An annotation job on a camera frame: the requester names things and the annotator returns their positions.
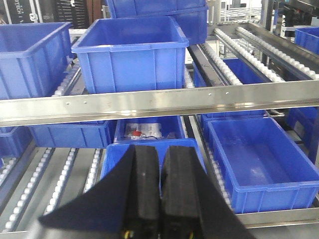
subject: red cap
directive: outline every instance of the red cap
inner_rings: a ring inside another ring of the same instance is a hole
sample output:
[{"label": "red cap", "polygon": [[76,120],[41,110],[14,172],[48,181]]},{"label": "red cap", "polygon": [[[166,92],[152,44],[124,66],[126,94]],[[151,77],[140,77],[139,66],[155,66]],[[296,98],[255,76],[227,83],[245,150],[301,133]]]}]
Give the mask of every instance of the red cap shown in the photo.
[{"label": "red cap", "polygon": [[133,136],[141,136],[141,131],[133,131]]}]

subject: yellow component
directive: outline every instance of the yellow component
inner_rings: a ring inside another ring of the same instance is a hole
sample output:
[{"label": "yellow component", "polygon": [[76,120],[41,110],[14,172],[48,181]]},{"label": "yellow component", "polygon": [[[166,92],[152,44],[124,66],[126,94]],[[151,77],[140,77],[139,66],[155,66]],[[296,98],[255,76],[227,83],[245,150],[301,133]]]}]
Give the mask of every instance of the yellow component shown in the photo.
[{"label": "yellow component", "polygon": [[194,238],[194,232],[191,232],[190,234],[189,234],[189,239],[193,239]]},{"label": "yellow component", "polygon": [[130,231],[126,231],[124,234],[124,239],[129,239],[130,233],[131,233]]}]

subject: item in bin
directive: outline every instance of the item in bin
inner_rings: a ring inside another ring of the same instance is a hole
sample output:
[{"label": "item in bin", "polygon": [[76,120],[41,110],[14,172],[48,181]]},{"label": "item in bin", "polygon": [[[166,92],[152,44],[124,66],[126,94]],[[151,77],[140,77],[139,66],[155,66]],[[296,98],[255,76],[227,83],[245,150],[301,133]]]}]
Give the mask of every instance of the item in bin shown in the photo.
[{"label": "item in bin", "polygon": [[159,139],[162,138],[160,123],[128,123],[125,137],[130,139]]}]

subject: blue plastic bin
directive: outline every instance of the blue plastic bin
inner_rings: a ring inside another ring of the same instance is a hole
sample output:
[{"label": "blue plastic bin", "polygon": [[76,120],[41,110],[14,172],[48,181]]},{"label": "blue plastic bin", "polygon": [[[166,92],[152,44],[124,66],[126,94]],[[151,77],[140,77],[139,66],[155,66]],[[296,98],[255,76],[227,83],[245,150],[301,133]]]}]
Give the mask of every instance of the blue plastic bin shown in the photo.
[{"label": "blue plastic bin", "polygon": [[159,155],[159,167],[162,169],[165,154],[170,146],[185,146],[185,147],[195,147],[197,156],[203,168],[204,161],[201,156],[199,147],[195,139],[192,138],[182,138],[182,139],[165,139],[165,140],[144,140],[144,141],[131,141],[130,143],[114,143],[107,147],[106,155],[103,162],[101,178],[107,175],[115,165],[123,157],[124,153],[127,151],[131,144],[147,145],[156,148]]},{"label": "blue plastic bin", "polygon": [[303,48],[319,54],[319,27],[297,28],[295,43]]},{"label": "blue plastic bin", "polygon": [[208,125],[209,144],[236,213],[312,205],[319,171],[272,118]]},{"label": "blue plastic bin", "polygon": [[149,14],[167,15],[167,12],[197,8],[205,0],[106,0],[112,18],[136,17]]},{"label": "blue plastic bin", "polygon": [[29,126],[38,147],[106,148],[113,143],[115,120]]},{"label": "blue plastic bin", "polygon": [[164,138],[166,138],[170,133],[174,133],[175,138],[185,138],[180,116],[121,119],[121,120],[118,120],[118,123],[116,126],[114,143],[123,142],[123,141],[125,142],[132,141],[131,139],[125,138],[125,130],[126,130],[126,125],[128,123],[160,123],[161,125],[160,131]]},{"label": "blue plastic bin", "polygon": [[8,132],[0,133],[0,157],[20,157],[32,141],[32,136],[28,128],[11,128]]},{"label": "blue plastic bin", "polygon": [[0,127],[0,133],[9,133],[14,127]]},{"label": "blue plastic bin", "polygon": [[91,94],[183,86],[188,40],[168,16],[100,19],[75,43]]},{"label": "blue plastic bin", "polygon": [[204,81],[203,77],[201,76],[198,67],[196,66],[195,62],[193,62],[194,68],[194,75],[193,75],[193,82],[195,87],[206,87],[207,84]]},{"label": "blue plastic bin", "polygon": [[183,33],[187,37],[189,44],[202,44],[207,38],[207,10],[208,6],[197,8],[189,8],[185,10],[173,10],[167,12],[154,12],[149,14],[140,15],[142,17],[150,16],[171,16],[173,17]]},{"label": "blue plastic bin", "polygon": [[52,95],[72,58],[70,23],[0,26],[0,100]]},{"label": "blue plastic bin", "polygon": [[318,110],[315,107],[290,109],[287,124],[294,129],[309,149]]},{"label": "blue plastic bin", "polygon": [[[230,70],[237,76],[237,78],[244,84],[257,84],[262,83],[263,80],[260,79],[242,60],[238,58],[224,59]],[[196,87],[206,86],[203,77],[201,76],[198,68],[194,65],[194,83]],[[208,122],[211,120],[230,120],[236,118],[254,118],[254,117],[264,117],[267,113],[265,110],[256,111],[237,111],[237,112],[222,112],[222,113],[210,113],[202,114],[200,117],[200,125],[203,129],[204,138],[209,140],[209,130]]]}]

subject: empty blue bin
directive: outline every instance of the empty blue bin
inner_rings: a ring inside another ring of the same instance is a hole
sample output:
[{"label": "empty blue bin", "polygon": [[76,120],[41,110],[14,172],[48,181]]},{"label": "empty blue bin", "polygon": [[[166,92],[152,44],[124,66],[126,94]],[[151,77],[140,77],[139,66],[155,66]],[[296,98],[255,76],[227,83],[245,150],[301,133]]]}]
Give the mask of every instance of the empty blue bin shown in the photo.
[{"label": "empty blue bin", "polygon": [[236,213],[308,208],[319,189],[319,171],[272,119],[208,123]]},{"label": "empty blue bin", "polygon": [[319,27],[297,28],[295,43],[303,48],[319,54]]},{"label": "empty blue bin", "polygon": [[158,123],[160,124],[161,138],[145,137],[143,140],[163,140],[167,137],[173,138],[185,138],[183,126],[180,120],[180,116],[167,116],[167,117],[151,117],[151,118],[136,118],[136,119],[121,119],[118,120],[114,143],[116,142],[128,142],[130,138],[125,136],[125,131],[128,124],[141,124],[141,123]]},{"label": "empty blue bin", "polygon": [[315,107],[295,108],[290,109],[286,119],[287,124],[294,129],[308,149],[311,145],[317,114],[318,110]]},{"label": "empty blue bin", "polygon": [[32,141],[29,129],[6,127],[5,131],[0,132],[0,157],[20,157]]},{"label": "empty blue bin", "polygon": [[173,18],[100,19],[75,43],[89,93],[183,86],[188,40]]},{"label": "empty blue bin", "polygon": [[[243,83],[246,84],[257,84],[262,83],[263,80],[260,79],[242,60],[238,58],[233,59],[224,59],[224,62],[227,64],[229,69],[237,76],[237,78]],[[206,86],[203,77],[201,76],[198,68],[194,65],[194,83],[196,87]],[[236,118],[254,118],[254,117],[264,117],[267,113],[265,110],[256,110],[256,111],[236,111],[236,112],[222,112],[222,113],[210,113],[203,114],[200,117],[200,125],[203,129],[204,138],[209,140],[209,130],[208,122],[211,120],[230,120]]]},{"label": "empty blue bin", "polygon": [[106,148],[113,143],[115,120],[29,126],[38,147]]},{"label": "empty blue bin", "polygon": [[203,158],[201,156],[198,144],[195,139],[184,138],[184,139],[144,140],[144,141],[139,140],[139,141],[131,141],[130,143],[114,143],[109,145],[106,149],[106,155],[103,162],[101,178],[107,175],[115,167],[115,165],[120,161],[120,159],[123,157],[123,155],[125,154],[125,152],[127,151],[127,149],[129,148],[131,144],[147,145],[147,146],[155,147],[159,156],[160,170],[162,169],[166,152],[170,146],[195,147],[199,161],[202,167],[205,168]]},{"label": "empty blue bin", "polygon": [[50,96],[72,58],[70,23],[0,26],[0,100]]},{"label": "empty blue bin", "polygon": [[206,0],[106,0],[112,18],[136,17],[149,14],[167,15],[167,12],[197,8]]}]

